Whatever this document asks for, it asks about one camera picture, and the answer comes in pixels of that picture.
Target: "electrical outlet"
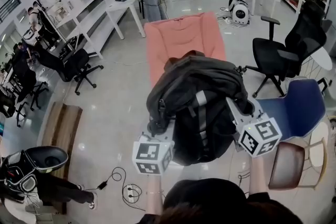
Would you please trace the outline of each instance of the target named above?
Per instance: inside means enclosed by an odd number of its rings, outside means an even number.
[[[133,198],[133,196],[134,196],[134,191],[133,191],[133,187],[132,187],[132,185],[127,185],[126,189],[127,189],[127,199],[128,199],[128,201],[129,201],[131,204],[133,204],[133,203],[134,203],[134,198]]]

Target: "pink cushion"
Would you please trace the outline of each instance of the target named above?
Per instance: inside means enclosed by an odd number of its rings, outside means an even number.
[[[147,23],[144,30],[152,86],[169,58],[180,58],[191,50],[225,60],[224,43],[213,12]]]

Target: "black backpack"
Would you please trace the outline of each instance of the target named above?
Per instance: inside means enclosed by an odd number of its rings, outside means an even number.
[[[182,165],[210,162],[225,153],[236,132],[225,98],[249,113],[247,92],[234,64],[197,55],[165,69],[147,98],[152,135],[175,120],[174,161]]]

